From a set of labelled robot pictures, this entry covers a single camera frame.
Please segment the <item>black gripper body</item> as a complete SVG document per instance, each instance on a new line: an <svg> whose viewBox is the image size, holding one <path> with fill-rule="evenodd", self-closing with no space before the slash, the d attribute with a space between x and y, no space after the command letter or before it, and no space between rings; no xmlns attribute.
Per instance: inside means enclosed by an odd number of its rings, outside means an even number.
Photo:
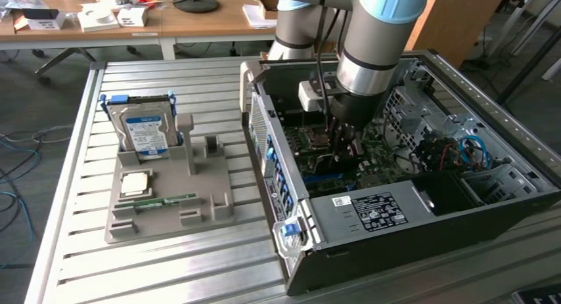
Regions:
<svg viewBox="0 0 561 304"><path fill-rule="evenodd" d="M382 94L371 96L350 93L337 94L330 103L330 115L333 116L330 126L338 128L347 125L357 131L362 131L374 118L381 98Z"/></svg>

